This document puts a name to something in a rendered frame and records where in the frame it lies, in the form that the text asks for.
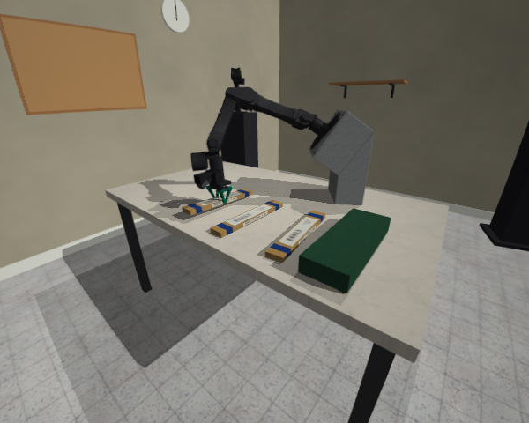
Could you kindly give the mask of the cream welding electrode pack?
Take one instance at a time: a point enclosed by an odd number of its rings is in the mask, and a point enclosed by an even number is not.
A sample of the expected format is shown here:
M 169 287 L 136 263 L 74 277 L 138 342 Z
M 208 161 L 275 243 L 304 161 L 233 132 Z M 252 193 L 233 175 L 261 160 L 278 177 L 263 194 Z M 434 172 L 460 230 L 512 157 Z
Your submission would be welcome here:
M 251 196 L 251 195 L 253 195 L 253 191 L 252 190 L 240 189 L 240 190 L 231 192 L 229 194 L 227 203 L 230 203 L 230 202 L 233 202 L 235 200 L 238 200 L 238 199 L 241 199 L 241 198 L 244 198 L 244 197 L 248 197 L 248 196 Z M 214 197 L 214 198 L 211 198 L 211 199 L 207 199 L 205 201 L 198 202 L 198 203 L 195 203 L 195 204 L 190 204 L 190 205 L 184 206 L 182 208 L 183 208 L 183 212 L 185 212 L 185 213 L 187 213 L 187 214 L 189 214 L 191 216 L 191 215 L 194 215 L 194 214 L 197 214 L 197 213 L 212 209 L 214 207 L 217 207 L 217 206 L 220 206 L 220 205 L 223 205 L 223 204 L 224 203 L 223 203 L 221 197 L 219 196 L 219 197 Z

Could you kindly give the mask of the white welding electrode pack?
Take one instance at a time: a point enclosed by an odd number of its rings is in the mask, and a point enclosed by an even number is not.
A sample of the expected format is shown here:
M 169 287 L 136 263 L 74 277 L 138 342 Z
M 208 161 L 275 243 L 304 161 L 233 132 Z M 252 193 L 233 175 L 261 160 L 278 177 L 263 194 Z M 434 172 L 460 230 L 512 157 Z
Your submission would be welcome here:
M 309 212 L 265 251 L 265 257 L 283 263 L 325 219 L 325 213 Z
M 283 203 L 278 201 L 269 201 L 265 204 L 261 204 L 258 207 L 246 211 L 236 217 L 233 217 L 227 221 L 219 223 L 216 226 L 211 227 L 211 233 L 223 238 L 232 232 L 247 226 L 248 224 L 261 219 L 262 217 L 277 211 L 283 207 Z

